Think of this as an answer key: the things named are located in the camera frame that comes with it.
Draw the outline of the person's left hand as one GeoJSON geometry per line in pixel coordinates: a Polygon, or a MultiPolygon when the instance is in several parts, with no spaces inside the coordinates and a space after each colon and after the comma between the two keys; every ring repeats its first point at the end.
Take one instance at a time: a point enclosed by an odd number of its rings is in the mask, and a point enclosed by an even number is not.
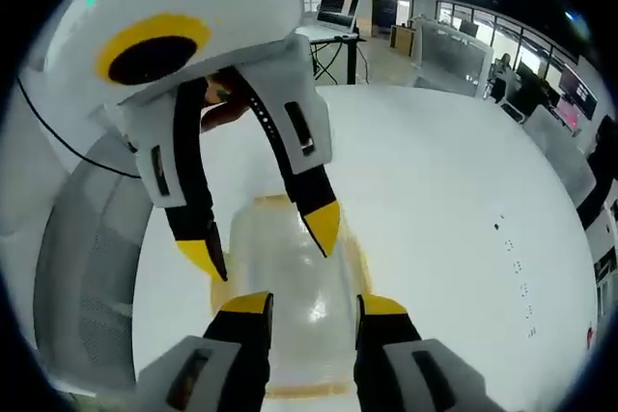
{"type": "Polygon", "coordinates": [[[238,120],[250,105],[250,101],[238,89],[235,79],[228,79],[218,72],[209,75],[207,83],[200,122],[202,133],[238,120]]]}

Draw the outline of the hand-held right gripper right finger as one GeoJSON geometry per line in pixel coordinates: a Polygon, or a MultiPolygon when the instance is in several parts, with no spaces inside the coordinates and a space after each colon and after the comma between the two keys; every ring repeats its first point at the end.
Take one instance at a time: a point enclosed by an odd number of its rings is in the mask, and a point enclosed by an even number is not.
{"type": "Polygon", "coordinates": [[[436,339],[423,339],[404,306],[360,293],[354,383],[363,411],[492,411],[483,375],[436,339]]]}

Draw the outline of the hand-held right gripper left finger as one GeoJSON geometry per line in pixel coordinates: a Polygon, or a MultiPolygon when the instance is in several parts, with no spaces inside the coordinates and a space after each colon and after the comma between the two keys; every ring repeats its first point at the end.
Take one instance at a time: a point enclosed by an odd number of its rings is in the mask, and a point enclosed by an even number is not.
{"type": "Polygon", "coordinates": [[[259,411],[269,381],[274,297],[261,291],[219,309],[139,374],[139,411],[259,411]]]}

